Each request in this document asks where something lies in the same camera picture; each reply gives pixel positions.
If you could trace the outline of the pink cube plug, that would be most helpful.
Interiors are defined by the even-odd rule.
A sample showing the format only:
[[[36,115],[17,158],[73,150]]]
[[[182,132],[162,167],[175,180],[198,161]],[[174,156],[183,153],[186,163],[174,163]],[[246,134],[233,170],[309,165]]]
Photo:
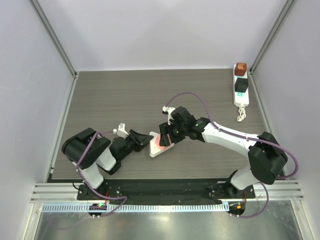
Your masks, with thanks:
[[[169,148],[174,146],[174,143],[172,143],[171,141],[170,141],[170,145],[169,146],[161,146],[160,145],[160,140],[161,140],[161,135],[158,134],[154,143],[161,151],[163,151],[165,149],[169,149]]]

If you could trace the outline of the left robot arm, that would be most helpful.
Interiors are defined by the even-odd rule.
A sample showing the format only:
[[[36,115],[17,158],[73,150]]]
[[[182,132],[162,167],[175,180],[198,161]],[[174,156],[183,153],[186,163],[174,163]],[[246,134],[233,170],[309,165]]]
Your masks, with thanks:
[[[115,174],[124,158],[132,152],[141,152],[154,138],[132,129],[126,131],[123,123],[113,130],[113,134],[116,137],[110,140],[89,127],[66,140],[61,147],[82,180],[90,186],[88,193],[95,200],[106,195],[106,187],[102,184],[105,179],[99,169],[109,175]]]

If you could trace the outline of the white triangular socket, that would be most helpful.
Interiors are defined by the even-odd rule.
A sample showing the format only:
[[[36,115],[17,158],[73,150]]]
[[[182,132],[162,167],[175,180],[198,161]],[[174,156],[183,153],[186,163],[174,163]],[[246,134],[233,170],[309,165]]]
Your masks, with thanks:
[[[149,156],[151,158],[155,158],[156,156],[164,153],[165,151],[169,150],[170,148],[164,149],[164,150],[160,150],[156,145],[155,145],[155,140],[157,138],[157,136],[159,135],[159,133],[153,132],[151,131],[149,133],[151,136],[153,136],[153,139],[149,142]]]

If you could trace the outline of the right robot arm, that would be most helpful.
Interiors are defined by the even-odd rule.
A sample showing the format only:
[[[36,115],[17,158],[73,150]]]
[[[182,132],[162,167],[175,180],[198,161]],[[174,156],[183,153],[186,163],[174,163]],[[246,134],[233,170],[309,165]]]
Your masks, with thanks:
[[[189,137],[203,143],[216,144],[237,152],[248,159],[248,166],[235,170],[220,187],[222,196],[237,198],[256,183],[272,185],[288,162],[288,157],[269,132],[260,135],[246,134],[233,129],[223,129],[209,118],[196,119],[182,106],[164,106],[162,113],[167,122],[159,125],[162,147],[169,147]]]

